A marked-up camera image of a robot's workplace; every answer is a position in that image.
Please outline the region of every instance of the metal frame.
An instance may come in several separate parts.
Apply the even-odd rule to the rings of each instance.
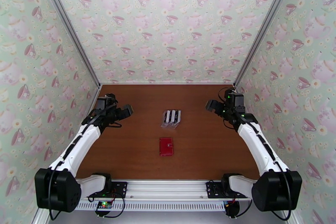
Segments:
[[[60,20],[62,21],[68,35],[73,41],[73,44],[75,48],[77,49],[79,55],[81,56],[82,61],[84,62],[87,70],[89,71],[90,76],[92,77],[94,83],[96,84],[97,87],[100,86],[100,81],[98,77],[96,76],[94,69],[85,53],[85,50],[83,46],[81,45],[81,42],[76,34],[76,31],[74,27],[72,26],[72,23],[66,13],[66,10],[61,2],[61,0],[50,0],[54,8],[56,9],[57,14],[60,17]]]
[[[270,25],[272,24],[274,17],[276,16],[277,12],[280,10],[280,6],[282,4],[283,0],[273,0],[270,9],[268,10],[266,17],[262,23],[262,26],[260,27],[260,30],[249,50],[249,53],[247,54],[247,57],[244,60],[244,63],[242,67],[240,68],[240,71],[238,73],[238,76],[236,80],[234,81],[234,87],[237,88],[239,83],[242,81],[242,78],[249,67],[249,64],[251,63],[253,57],[257,53],[261,42],[263,41],[267,30],[269,29]]]

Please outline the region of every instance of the black bracket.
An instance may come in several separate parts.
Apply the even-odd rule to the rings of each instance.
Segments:
[[[231,191],[230,193],[224,192],[224,188],[221,182],[207,182],[205,183],[207,188],[207,197],[214,199],[214,198],[247,198],[243,194],[237,193],[235,191]]]

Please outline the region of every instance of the ventilation grille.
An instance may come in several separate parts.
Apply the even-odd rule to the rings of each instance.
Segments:
[[[95,211],[98,201],[92,203],[81,200],[76,208],[80,211]],[[116,201],[112,209],[100,209],[100,211],[120,211],[123,207],[123,201]],[[126,202],[125,211],[224,211],[223,201],[218,202]]]

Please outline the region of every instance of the wall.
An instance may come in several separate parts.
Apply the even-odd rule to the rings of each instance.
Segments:
[[[336,1],[285,0],[239,89],[303,178],[306,223],[336,222]]]
[[[30,223],[34,175],[68,145],[96,88],[50,0],[0,1],[0,223]]]
[[[62,0],[102,83],[232,83],[272,0]]]

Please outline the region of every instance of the flower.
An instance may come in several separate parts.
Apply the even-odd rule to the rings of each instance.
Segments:
[[[33,43],[34,42],[34,36],[31,35],[30,33],[27,34],[27,41],[30,42],[30,43]]]
[[[41,0],[34,0],[37,5],[41,5]]]
[[[289,113],[289,109],[287,109],[287,108],[283,108],[283,109],[282,109],[282,113],[284,113],[285,115],[288,115],[288,113]]]
[[[299,1],[297,2],[297,7],[298,7],[298,8],[302,8],[304,5],[305,5],[305,0],[299,0]]]
[[[308,38],[306,38],[306,40],[304,41],[304,44],[305,44],[306,46],[310,46],[310,45],[312,44],[312,42],[313,42],[312,37],[308,37]]]
[[[279,79],[284,79],[285,74],[283,74],[282,72],[279,73]]]
[[[286,148],[286,150],[287,150],[287,152],[290,153],[290,154],[293,153],[293,149],[292,149],[290,146],[288,146],[288,147]]]
[[[24,75],[24,74],[21,74],[18,79],[21,83],[27,83],[28,81],[27,75]]]
[[[163,9],[161,10],[161,14],[162,14],[163,16],[168,15],[168,11],[167,11],[167,9],[163,8]]]
[[[15,166],[12,166],[12,167],[8,168],[8,170],[7,170],[7,177],[8,178],[13,177],[15,174],[16,174],[16,167]]]
[[[328,133],[327,128],[325,126],[318,126],[318,133],[320,135],[326,135]]]
[[[324,175],[322,177],[322,180],[328,187],[333,187],[333,179],[330,178],[328,175]]]
[[[12,122],[12,127],[13,128],[20,128],[22,125],[22,120],[21,119],[14,119]]]
[[[217,15],[222,16],[224,14],[224,10],[222,8],[217,10]]]
[[[314,79],[314,80],[312,81],[312,87],[313,87],[313,88],[319,88],[320,85],[321,85],[321,81],[320,81],[319,79]]]
[[[112,17],[113,16],[113,11],[107,9],[106,14],[107,14],[107,16]]]

